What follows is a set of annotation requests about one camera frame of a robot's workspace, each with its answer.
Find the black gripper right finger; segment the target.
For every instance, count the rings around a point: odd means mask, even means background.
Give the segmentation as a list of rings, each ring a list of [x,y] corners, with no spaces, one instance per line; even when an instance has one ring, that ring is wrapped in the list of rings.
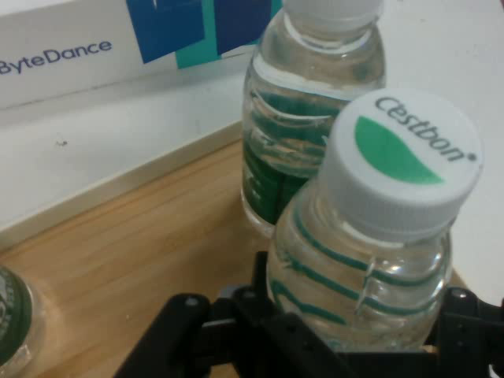
[[[486,303],[465,288],[449,288],[434,341],[439,377],[502,377],[503,305]]]

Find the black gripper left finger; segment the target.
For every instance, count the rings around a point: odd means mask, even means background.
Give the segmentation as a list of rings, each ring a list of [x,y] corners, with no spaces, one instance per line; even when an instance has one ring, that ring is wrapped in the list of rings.
[[[172,296],[115,375],[207,377],[230,364],[241,377],[345,377],[344,364],[299,317],[274,308],[267,257],[256,254],[250,285],[228,297]]]

